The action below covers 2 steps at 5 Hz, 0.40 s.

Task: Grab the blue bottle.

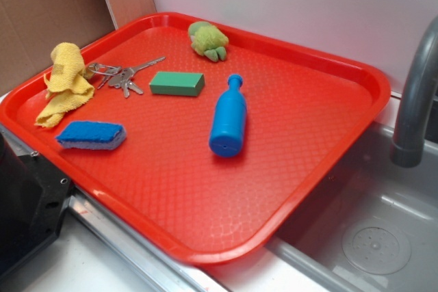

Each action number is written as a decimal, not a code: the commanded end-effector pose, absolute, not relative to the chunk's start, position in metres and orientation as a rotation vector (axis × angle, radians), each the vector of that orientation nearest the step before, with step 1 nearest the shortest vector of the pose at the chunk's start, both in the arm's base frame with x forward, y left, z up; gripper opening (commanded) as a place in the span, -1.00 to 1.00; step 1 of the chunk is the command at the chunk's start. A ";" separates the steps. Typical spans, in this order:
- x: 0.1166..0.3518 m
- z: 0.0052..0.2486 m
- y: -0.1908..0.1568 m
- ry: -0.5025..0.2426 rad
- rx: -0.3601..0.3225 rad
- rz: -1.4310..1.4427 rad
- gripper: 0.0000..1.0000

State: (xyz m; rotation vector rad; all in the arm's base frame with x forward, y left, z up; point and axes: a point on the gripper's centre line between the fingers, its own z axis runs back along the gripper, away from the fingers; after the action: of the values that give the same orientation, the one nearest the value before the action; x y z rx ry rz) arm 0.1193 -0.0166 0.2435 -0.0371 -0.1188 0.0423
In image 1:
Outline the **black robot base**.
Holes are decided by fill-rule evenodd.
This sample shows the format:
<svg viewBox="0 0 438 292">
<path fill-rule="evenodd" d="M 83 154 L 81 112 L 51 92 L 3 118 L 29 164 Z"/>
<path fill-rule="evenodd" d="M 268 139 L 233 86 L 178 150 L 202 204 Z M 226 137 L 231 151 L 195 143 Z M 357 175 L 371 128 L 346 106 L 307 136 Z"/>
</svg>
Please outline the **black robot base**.
<svg viewBox="0 0 438 292">
<path fill-rule="evenodd" d="M 16 155 L 1 137 L 1 280 L 60 235 L 73 183 L 42 155 Z"/>
</svg>

